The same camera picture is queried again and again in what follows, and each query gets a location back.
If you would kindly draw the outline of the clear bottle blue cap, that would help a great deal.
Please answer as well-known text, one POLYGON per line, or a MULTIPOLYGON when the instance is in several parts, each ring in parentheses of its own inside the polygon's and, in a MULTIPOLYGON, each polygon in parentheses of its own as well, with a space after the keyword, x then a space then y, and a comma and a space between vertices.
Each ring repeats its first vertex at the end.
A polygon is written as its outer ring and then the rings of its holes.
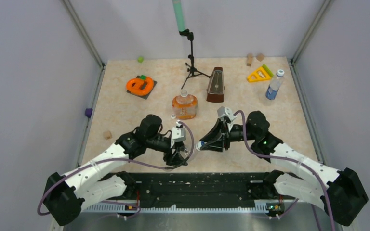
POLYGON ((171 165, 169 165, 165 169, 174 170, 182 166, 187 166, 188 161, 191 159, 191 157, 193 157, 194 153, 195 153, 195 149, 192 149, 189 151, 188 156, 186 158, 183 158, 179 150, 175 151, 174 154, 171 155, 171 157, 168 159, 168 162, 167 162, 167 164, 170 163, 171 165))

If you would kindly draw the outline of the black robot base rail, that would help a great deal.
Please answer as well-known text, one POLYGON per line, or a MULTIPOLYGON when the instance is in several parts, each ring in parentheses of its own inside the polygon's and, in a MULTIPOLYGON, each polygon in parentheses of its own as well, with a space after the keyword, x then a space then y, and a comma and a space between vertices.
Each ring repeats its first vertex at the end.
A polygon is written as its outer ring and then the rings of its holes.
POLYGON ((284 212, 284 203, 294 200, 270 185, 274 173, 127 173, 122 195, 109 199, 123 203, 123 213, 135 212, 284 212))

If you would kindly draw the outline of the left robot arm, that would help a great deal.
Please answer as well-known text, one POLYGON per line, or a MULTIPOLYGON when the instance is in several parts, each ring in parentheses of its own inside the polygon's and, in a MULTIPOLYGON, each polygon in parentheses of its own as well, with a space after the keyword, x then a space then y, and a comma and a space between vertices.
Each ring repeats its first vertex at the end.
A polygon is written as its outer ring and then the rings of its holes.
POLYGON ((187 134, 194 144, 194 136, 184 122, 178 120, 165 137, 160 132, 162 120, 157 115, 147 115, 133 131, 121 135, 114 143, 86 164, 64 174, 55 172, 46 182, 45 190, 37 207, 40 216, 52 215, 60 226, 74 221, 88 207, 104 200, 121 196, 133 197, 135 186, 128 176, 121 172, 106 179, 112 170, 135 163, 160 170, 173 170, 186 165, 188 159, 177 164, 166 161, 166 167, 137 161, 146 150, 162 152, 165 156, 180 155, 187 134))

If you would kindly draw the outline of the orange clear plastic bottle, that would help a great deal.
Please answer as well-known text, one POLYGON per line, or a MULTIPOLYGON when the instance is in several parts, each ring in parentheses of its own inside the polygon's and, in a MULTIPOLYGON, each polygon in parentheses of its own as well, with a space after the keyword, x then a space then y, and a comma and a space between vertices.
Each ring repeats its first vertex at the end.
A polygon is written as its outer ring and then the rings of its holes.
POLYGON ((181 93, 173 98, 172 108, 177 119, 192 119, 197 115, 198 100, 186 90, 181 90, 181 93))

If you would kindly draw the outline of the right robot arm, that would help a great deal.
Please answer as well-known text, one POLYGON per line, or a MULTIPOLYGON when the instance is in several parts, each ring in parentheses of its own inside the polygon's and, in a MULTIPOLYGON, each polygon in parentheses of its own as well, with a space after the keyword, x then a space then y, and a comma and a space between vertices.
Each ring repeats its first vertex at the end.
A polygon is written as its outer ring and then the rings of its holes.
POLYGON ((269 198, 290 196, 323 209, 334 222, 349 227, 369 201, 358 174, 338 170, 315 161, 290 147, 270 131, 270 123, 261 111, 243 111, 242 124, 235 124, 236 114, 227 107, 218 109, 213 128, 195 145, 199 151, 223 152, 233 142, 243 141, 248 151, 288 173, 273 170, 263 185, 269 198))

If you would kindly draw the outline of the white blue Pocari cap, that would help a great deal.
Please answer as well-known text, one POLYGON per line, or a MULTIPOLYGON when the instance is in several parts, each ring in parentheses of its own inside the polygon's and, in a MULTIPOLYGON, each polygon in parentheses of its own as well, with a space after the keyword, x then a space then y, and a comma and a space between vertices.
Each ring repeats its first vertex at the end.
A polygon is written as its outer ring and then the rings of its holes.
POLYGON ((198 143, 195 144, 195 148, 198 151, 201 151, 204 145, 205 145, 205 142, 204 141, 199 141, 198 143))

